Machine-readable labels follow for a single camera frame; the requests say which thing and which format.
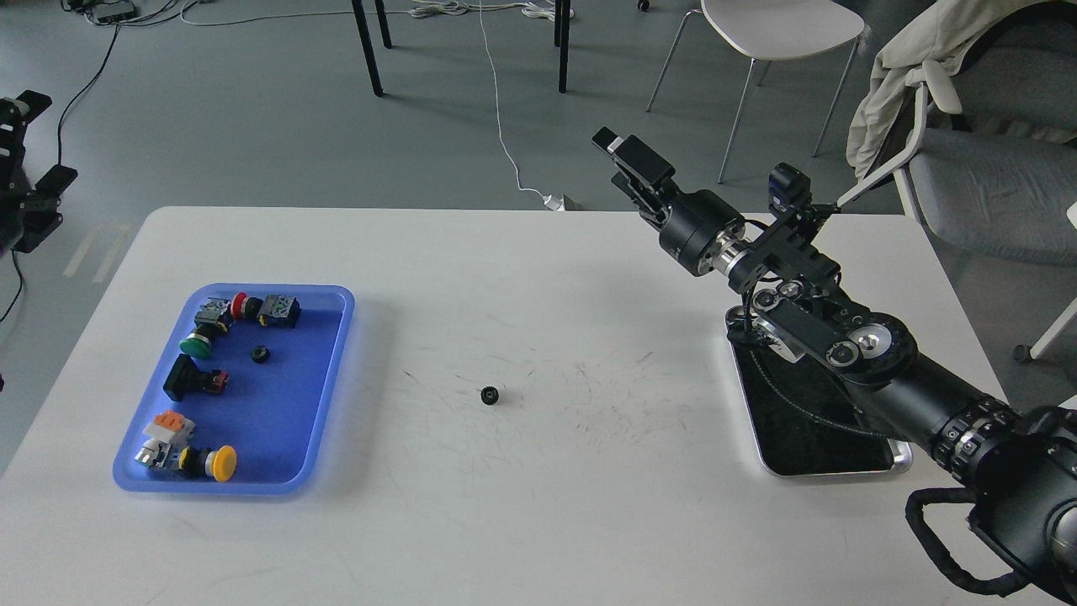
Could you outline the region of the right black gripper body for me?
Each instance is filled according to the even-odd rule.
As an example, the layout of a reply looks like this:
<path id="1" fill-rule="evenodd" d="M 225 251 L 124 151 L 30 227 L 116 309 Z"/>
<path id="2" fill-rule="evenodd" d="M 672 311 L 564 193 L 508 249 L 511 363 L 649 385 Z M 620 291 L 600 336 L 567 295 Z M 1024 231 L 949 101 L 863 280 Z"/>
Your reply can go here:
<path id="1" fill-rule="evenodd" d="M 663 205 L 659 246 L 688 273 L 711 272 L 710 248 L 723 231 L 742 231 L 744 216 L 711 189 L 681 193 Z"/>

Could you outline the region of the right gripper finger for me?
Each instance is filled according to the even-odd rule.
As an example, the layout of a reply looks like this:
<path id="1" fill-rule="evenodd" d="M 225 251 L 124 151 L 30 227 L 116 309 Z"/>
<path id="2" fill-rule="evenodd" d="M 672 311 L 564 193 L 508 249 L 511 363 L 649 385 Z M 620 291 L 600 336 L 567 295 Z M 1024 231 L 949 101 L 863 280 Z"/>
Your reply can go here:
<path id="1" fill-rule="evenodd" d="M 672 201 L 681 194 L 676 181 L 673 180 L 676 169 L 670 163 L 647 146 L 645 142 L 640 141 L 637 136 L 620 137 L 609 130 L 607 127 L 600 128 L 592 136 L 592 144 L 607 154 L 614 163 L 617 173 L 627 173 L 627 175 L 641 181 L 646 180 L 649 183 L 651 180 L 658 177 L 670 177 L 670 183 L 665 187 L 670 217 Z"/>
<path id="2" fill-rule="evenodd" d="M 649 181 L 641 181 L 627 175 L 627 173 L 615 173 L 611 183 L 629 197 L 639 212 L 639 217 L 651 224 L 655 230 L 661 231 L 669 221 L 669 205 L 666 202 L 665 187 L 670 183 L 670 177 L 658 177 L 651 180 L 649 183 Z"/>

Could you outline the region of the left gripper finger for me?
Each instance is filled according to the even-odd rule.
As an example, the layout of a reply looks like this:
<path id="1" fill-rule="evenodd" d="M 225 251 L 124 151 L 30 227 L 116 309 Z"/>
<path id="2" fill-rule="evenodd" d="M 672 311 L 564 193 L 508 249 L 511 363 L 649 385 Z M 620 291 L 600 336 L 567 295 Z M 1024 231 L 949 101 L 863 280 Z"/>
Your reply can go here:
<path id="1" fill-rule="evenodd" d="M 17 173 L 22 172 L 24 133 L 38 119 L 53 99 L 46 93 L 22 91 L 15 98 L 1 98 L 1 185 L 11 189 Z"/>
<path id="2" fill-rule="evenodd" d="M 76 177 L 76 169 L 55 165 L 31 185 L 24 170 L 15 169 L 1 199 L 1 253 L 31 253 L 58 229 L 60 198 Z"/>

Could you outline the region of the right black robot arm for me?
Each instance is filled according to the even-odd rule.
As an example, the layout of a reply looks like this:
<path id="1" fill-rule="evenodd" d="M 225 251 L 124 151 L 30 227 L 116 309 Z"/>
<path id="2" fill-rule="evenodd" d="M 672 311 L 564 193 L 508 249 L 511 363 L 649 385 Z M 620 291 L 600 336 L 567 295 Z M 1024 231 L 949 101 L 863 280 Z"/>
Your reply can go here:
<path id="1" fill-rule="evenodd" d="M 769 177 L 773 222 L 758 237 L 715 193 L 681 191 L 674 167 L 634 136 L 600 128 L 593 145 L 617 168 L 613 183 L 659 235 L 659 245 L 693 276 L 719 272 L 741 295 L 744 335 L 786 360 L 809 356 L 847 387 L 867 426 L 917 443 L 955 488 L 912 492 L 905 521 L 954 586 L 1008 596 L 1034 584 L 1074 603 L 1076 480 L 1074 410 L 1020 414 L 921 353 L 899 320 L 856 304 L 840 266 L 813 246 L 835 205 L 813 205 L 810 179 L 781 163 Z M 974 578 L 922 515 L 933 503 L 969 503 L 969 529 L 1009 572 Z"/>

